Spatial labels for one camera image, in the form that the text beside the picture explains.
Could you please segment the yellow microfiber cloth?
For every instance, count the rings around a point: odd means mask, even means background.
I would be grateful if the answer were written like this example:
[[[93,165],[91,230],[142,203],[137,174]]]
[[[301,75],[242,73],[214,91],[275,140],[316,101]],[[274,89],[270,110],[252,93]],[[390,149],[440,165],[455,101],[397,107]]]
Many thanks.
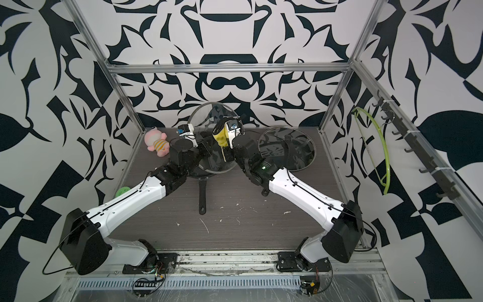
[[[213,138],[217,141],[218,145],[222,148],[233,148],[233,140],[235,137],[227,137],[225,132],[225,123],[227,121],[220,121],[216,124],[212,131]]]

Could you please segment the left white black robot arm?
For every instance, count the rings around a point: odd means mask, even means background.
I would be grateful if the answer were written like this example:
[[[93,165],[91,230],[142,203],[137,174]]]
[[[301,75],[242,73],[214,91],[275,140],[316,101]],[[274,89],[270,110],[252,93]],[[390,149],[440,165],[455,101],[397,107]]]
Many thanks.
[[[88,211],[71,211],[65,220],[60,251],[80,275],[87,275],[105,264],[124,264],[151,273],[158,268],[158,255],[146,240],[114,240],[110,234],[148,205],[180,188],[201,160],[208,158],[216,140],[192,136],[177,138],[169,161],[150,171],[127,193]]]

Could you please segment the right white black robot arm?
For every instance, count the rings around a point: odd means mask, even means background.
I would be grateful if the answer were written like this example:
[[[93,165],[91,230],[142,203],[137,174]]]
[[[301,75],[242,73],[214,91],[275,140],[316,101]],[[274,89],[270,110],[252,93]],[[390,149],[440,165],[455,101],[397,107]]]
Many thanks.
[[[322,233],[303,241],[297,250],[301,261],[316,263],[332,257],[348,263],[364,232],[360,207],[324,195],[298,179],[286,167],[278,167],[263,157],[249,136],[241,134],[229,140],[218,139],[227,161],[235,161],[246,177],[263,188],[263,194],[275,193],[312,217]]]

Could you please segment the left black frying pan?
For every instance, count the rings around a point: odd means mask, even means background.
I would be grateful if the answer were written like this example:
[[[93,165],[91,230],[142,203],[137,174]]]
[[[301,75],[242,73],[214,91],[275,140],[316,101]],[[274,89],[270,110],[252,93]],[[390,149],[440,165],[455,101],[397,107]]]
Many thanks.
[[[194,133],[195,136],[213,137],[211,133],[203,131]],[[199,185],[199,214],[204,215],[207,211],[206,206],[206,186],[208,179],[215,174],[222,174],[230,171],[234,167],[233,162],[225,162],[223,158],[222,148],[215,141],[212,155],[200,161],[195,161],[193,146],[183,156],[183,164],[187,169],[187,175],[198,180]]]

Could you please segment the pink plush toy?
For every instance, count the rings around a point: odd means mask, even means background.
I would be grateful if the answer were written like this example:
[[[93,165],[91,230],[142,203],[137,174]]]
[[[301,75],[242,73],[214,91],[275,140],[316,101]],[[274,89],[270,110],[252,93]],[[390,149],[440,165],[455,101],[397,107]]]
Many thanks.
[[[147,150],[155,152],[158,157],[165,157],[169,154],[170,143],[167,141],[167,134],[157,128],[153,128],[145,134],[144,142]]]

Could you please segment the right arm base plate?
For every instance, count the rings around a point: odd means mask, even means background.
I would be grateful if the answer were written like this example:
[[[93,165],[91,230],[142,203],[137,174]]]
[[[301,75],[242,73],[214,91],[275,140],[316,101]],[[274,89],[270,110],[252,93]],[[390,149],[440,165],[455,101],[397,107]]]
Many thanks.
[[[332,265],[328,258],[320,259],[316,263],[308,262],[295,252],[278,252],[275,268],[281,273],[326,273],[331,271]]]

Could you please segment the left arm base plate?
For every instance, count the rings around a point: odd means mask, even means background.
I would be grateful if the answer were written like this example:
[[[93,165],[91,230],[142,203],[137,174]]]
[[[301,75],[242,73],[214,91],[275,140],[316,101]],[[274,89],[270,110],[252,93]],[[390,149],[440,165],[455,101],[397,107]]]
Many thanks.
[[[177,253],[150,253],[139,266],[124,265],[122,273],[133,274],[164,274],[177,265]]]

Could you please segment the green hoop on wall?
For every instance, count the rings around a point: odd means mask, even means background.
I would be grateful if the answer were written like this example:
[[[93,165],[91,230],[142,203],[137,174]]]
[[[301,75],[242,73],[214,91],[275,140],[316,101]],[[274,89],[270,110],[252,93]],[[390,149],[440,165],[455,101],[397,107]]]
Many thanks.
[[[386,196],[389,193],[391,186],[391,161],[382,127],[371,113],[361,107],[355,107],[352,110],[352,115],[354,121],[356,122],[357,129],[360,132],[365,151],[367,152],[371,160],[371,164],[373,165],[378,183],[382,187],[382,195]],[[381,150],[377,151],[376,153],[374,153],[376,150],[376,145],[371,145],[368,138],[365,136],[365,129],[369,129],[370,127],[374,129],[373,132],[376,135],[374,142],[378,140],[378,146],[381,148]]]

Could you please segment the black wall hook rail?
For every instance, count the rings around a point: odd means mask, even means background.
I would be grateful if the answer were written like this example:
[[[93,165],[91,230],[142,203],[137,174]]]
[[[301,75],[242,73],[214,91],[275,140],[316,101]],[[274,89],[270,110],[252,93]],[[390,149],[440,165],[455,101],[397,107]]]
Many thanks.
[[[385,98],[380,90],[377,91],[376,95],[377,103],[375,106],[382,109],[386,114],[383,120],[386,123],[393,124],[396,129],[392,134],[402,138],[409,146],[405,149],[405,152],[414,153],[423,164],[419,172],[431,175],[439,185],[441,193],[436,196],[448,198],[452,201],[462,197],[455,177],[451,175],[452,169],[442,162],[436,154],[436,150],[430,146],[427,139],[400,109],[397,102],[391,98]]]

